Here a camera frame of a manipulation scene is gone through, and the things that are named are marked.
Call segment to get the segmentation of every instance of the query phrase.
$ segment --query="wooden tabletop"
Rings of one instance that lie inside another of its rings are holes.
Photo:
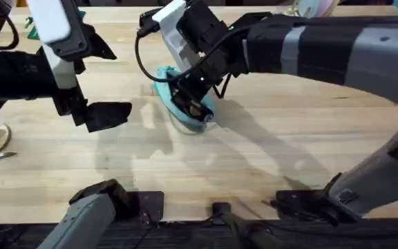
[[[148,8],[86,8],[118,59],[85,59],[78,76],[91,102],[130,101],[133,112],[120,127],[88,133],[71,117],[59,117],[52,100],[12,101],[0,122],[12,128],[0,160],[0,223],[57,222],[78,190],[116,178],[127,190],[165,193],[165,220],[199,220],[214,201],[229,201],[246,218],[275,219],[262,204],[277,190],[319,189],[348,171],[398,130],[398,107],[353,89],[288,75],[241,76],[216,101],[216,124],[199,136],[179,133],[138,69],[133,42],[138,16]],[[213,8],[228,24],[246,12],[274,7]],[[396,15],[393,7],[339,7],[335,15]],[[38,41],[23,29],[28,9],[12,11],[21,33],[18,50],[34,53]],[[10,29],[0,44],[12,39]],[[144,64],[174,65],[160,34],[141,44]],[[398,217],[398,203],[369,217]]]

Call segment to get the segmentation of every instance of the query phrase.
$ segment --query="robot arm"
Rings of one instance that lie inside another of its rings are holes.
[[[72,115],[76,125],[86,124],[90,132],[126,122],[131,103],[87,105],[79,87],[76,74],[85,70],[83,58],[116,56],[94,27],[82,23],[75,2],[28,0],[28,6],[41,48],[37,54],[0,50],[0,108],[7,100],[52,98],[59,115]]]
[[[227,27],[202,1],[174,0],[153,20],[178,68],[188,74],[169,84],[176,90],[172,103],[191,119],[206,121],[212,110],[198,100],[227,74],[296,75],[367,91],[398,104],[398,17],[306,19],[262,12],[246,14]],[[398,133],[353,170],[333,178],[324,190],[279,191],[272,205],[279,215],[336,225],[357,221],[394,201],[398,201]]]

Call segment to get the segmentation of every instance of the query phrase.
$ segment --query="gray robot arm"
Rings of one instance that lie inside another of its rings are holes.
[[[172,102],[191,119],[206,122],[205,115],[188,110],[200,106],[210,112],[197,100],[228,74],[295,75],[367,91],[398,104],[398,17],[306,19],[261,12],[246,14],[228,27],[202,1],[174,0],[153,20],[179,69],[188,71],[188,77],[176,79],[179,91]],[[206,59],[192,53],[204,53]],[[272,205],[281,216],[336,225],[357,221],[394,201],[398,133],[324,190],[279,191]]]
[[[96,248],[105,230],[114,221],[160,221],[164,212],[164,193],[127,192],[115,179],[80,190],[69,201],[70,207],[38,249]]]
[[[115,207],[108,194],[84,197],[68,208],[64,218],[38,249],[96,248],[115,215]]]

